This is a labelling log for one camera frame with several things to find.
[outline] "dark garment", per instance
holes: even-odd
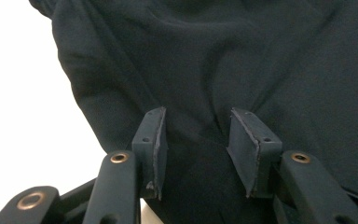
[[[273,223],[227,154],[230,109],[358,194],[358,1],[31,0],[103,149],[167,108],[165,223]]]

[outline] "black fabric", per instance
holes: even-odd
[[[167,108],[165,223],[273,223],[227,154],[231,107],[358,193],[358,1],[31,0],[105,151]]]

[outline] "black cloth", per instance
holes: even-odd
[[[273,223],[227,154],[232,107],[358,194],[358,1],[31,0],[107,152],[167,108],[165,223]]]

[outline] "white surface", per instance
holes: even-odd
[[[57,60],[51,21],[26,0],[1,0],[0,210],[34,186],[78,187],[104,155]]]

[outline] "white background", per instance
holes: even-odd
[[[0,210],[18,193],[63,194],[97,176],[105,153],[57,59],[51,20],[0,0]]]

